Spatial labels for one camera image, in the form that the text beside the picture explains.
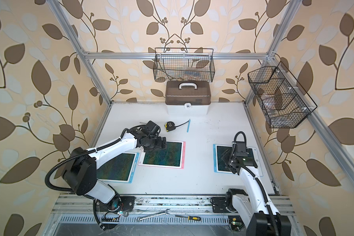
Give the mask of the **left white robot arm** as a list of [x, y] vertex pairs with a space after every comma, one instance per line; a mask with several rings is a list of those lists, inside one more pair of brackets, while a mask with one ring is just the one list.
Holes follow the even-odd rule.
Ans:
[[97, 170], [120, 154], [140, 148], [143, 152], [167, 147], [165, 137], [159, 136], [161, 128], [154, 122], [126, 128], [121, 136], [103, 145], [83, 150], [75, 149], [63, 164], [61, 177], [78, 196], [88, 196], [104, 204], [117, 205], [120, 195], [110, 185], [98, 179]]

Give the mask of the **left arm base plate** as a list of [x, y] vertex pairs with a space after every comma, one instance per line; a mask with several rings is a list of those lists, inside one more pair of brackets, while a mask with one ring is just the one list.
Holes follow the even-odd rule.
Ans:
[[114, 202], [104, 204], [97, 200], [94, 204], [100, 212], [132, 211], [135, 206], [135, 196], [120, 196]]

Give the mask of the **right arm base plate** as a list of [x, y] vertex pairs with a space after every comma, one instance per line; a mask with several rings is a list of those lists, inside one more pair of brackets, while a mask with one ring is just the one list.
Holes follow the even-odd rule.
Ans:
[[212, 206], [212, 211], [214, 213], [231, 213], [227, 209], [227, 203], [225, 197], [212, 197], [210, 198], [210, 203]]

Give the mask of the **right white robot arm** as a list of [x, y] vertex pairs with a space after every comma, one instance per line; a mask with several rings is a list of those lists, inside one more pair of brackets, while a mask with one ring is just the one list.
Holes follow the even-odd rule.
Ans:
[[226, 167], [240, 176], [245, 187], [245, 190], [227, 191], [226, 210], [240, 215], [247, 236], [289, 236], [291, 222], [280, 214], [268, 196], [255, 161], [246, 165], [249, 154], [246, 149], [246, 142], [235, 141], [230, 154], [222, 156]]

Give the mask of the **pink writing tablet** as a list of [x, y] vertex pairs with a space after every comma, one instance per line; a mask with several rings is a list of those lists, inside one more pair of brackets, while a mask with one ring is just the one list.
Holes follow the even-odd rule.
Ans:
[[184, 141], [167, 141], [166, 149], [141, 153], [138, 165], [147, 167], [184, 169]]

